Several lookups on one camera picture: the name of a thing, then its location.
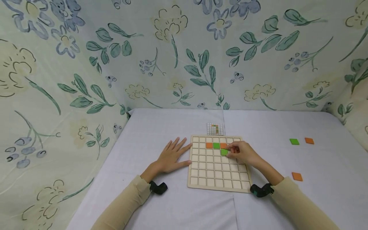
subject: right hand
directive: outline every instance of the right hand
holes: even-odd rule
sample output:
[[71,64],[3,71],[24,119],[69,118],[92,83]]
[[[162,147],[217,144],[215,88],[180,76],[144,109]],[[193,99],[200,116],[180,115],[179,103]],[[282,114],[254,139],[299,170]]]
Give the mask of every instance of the right hand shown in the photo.
[[239,159],[242,162],[255,166],[263,161],[263,159],[254,151],[250,144],[245,141],[234,141],[225,147],[231,152],[226,155],[228,158]]

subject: white table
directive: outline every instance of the white table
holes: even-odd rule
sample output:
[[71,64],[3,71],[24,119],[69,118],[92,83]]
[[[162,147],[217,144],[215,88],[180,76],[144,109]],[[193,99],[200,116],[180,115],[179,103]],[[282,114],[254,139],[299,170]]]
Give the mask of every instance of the white table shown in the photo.
[[[135,109],[75,213],[68,230],[89,230],[109,203],[156,160],[170,139],[206,134],[206,123],[224,123],[226,135],[240,135],[284,176],[297,182],[341,229],[368,226],[368,154],[332,115],[268,112]],[[315,145],[308,145],[311,137]],[[293,146],[289,138],[297,138]],[[181,160],[187,160],[185,153]],[[293,229],[269,197],[187,188],[187,169],[156,178],[169,189],[151,195],[126,229]],[[259,186],[265,178],[252,170]]]

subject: floral backdrop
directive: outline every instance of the floral backdrop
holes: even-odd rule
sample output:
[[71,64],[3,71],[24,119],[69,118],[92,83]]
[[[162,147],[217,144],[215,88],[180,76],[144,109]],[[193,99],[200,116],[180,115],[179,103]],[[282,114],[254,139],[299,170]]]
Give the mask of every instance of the floral backdrop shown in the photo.
[[65,229],[131,108],[322,110],[368,149],[368,0],[0,5],[0,229]]

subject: sleeve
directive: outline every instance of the sleeve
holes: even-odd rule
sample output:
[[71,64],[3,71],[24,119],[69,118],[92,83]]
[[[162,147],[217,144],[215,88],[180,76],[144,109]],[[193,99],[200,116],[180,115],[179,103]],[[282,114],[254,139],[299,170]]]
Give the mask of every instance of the sleeve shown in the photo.
[[133,212],[148,199],[150,184],[140,176],[131,183],[98,217],[91,230],[122,230]]
[[298,185],[285,177],[278,185],[272,186],[274,202],[285,212],[299,230],[338,230],[332,220],[317,207]]

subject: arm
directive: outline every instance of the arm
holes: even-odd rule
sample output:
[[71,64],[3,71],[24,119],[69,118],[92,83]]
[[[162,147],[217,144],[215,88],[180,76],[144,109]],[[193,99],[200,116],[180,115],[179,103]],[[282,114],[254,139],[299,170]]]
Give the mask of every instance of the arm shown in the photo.
[[229,158],[237,158],[259,170],[274,189],[274,202],[302,230],[338,230],[332,220],[317,207],[289,177],[284,178],[268,162],[262,159],[245,141],[233,142],[227,146]]
[[132,182],[115,198],[115,200],[98,217],[91,230],[121,230],[128,223],[133,212],[148,199],[150,195],[150,184],[159,173],[169,173],[191,164],[190,160],[177,162],[179,157],[186,152],[192,144],[183,148],[186,141],[184,138],[177,144],[179,138],[170,141],[158,160],[148,166],[141,174],[136,176]]

